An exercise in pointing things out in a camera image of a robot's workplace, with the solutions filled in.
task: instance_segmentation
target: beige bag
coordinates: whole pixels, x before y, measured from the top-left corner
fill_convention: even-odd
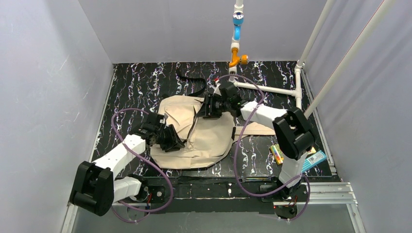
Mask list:
[[[203,100],[172,96],[160,102],[158,113],[167,115],[167,124],[172,124],[179,138],[186,141],[186,147],[178,151],[164,152],[159,145],[151,147],[150,155],[160,168],[208,167],[229,153],[236,131],[233,116],[225,112],[220,118],[196,118]]]

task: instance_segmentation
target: blue pipe connector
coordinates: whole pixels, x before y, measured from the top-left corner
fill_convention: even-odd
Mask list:
[[[235,33],[233,36],[234,40],[240,40],[240,27],[243,23],[244,15],[241,12],[236,12],[233,14],[233,24],[235,25]]]

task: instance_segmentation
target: blue package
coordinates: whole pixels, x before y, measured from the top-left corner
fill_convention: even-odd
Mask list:
[[[326,155],[325,153],[323,153],[323,151],[320,150],[314,153],[313,155],[305,159],[305,163],[303,164],[303,167],[302,167],[302,173],[318,165],[324,160],[326,160]]]

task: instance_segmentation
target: orange pipe connector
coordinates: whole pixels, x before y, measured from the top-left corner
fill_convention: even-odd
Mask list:
[[[232,62],[229,63],[229,67],[234,67],[239,63],[245,65],[249,62],[249,58],[247,57],[247,55],[242,55],[242,57],[238,57],[238,51],[239,50],[237,48],[232,49]]]

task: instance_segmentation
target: black marble table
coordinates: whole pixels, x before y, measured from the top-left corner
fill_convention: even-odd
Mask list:
[[[296,62],[250,62],[238,68],[238,73],[253,79],[256,84],[277,88],[294,89],[293,68]],[[107,106],[104,112],[102,125],[99,131],[93,160],[103,156],[113,149],[119,140],[111,130],[112,115],[123,108],[140,108],[146,111],[157,112],[163,96],[185,95],[201,89],[199,81],[185,81],[176,76],[176,69],[183,75],[193,78],[204,78],[211,89],[210,81],[228,73],[226,62],[181,62],[181,63],[138,63],[117,64],[114,68],[113,84],[110,89]],[[303,86],[302,108],[309,105],[309,99]],[[259,100],[259,93],[255,90],[240,88],[244,99]],[[275,108],[291,109],[295,107],[292,96],[265,92],[264,103]],[[143,120],[141,112],[120,114],[116,124],[120,133],[126,136],[127,132]],[[316,129],[314,118],[310,118]],[[236,119],[236,125],[243,125],[243,119]],[[238,171],[244,177],[278,176],[280,166],[274,161],[269,146],[276,144],[275,136],[251,136],[242,140],[241,151],[238,155]],[[234,177],[233,174],[233,144],[229,154],[220,162],[208,168],[191,170],[165,169],[169,177],[202,176],[202,177]],[[315,148],[323,150],[320,138]],[[150,158],[150,152],[145,152],[145,158]],[[121,177],[128,174],[137,174],[145,177],[159,176],[152,167],[134,159],[120,173]],[[308,176],[329,177],[331,171],[327,161],[307,172]]]

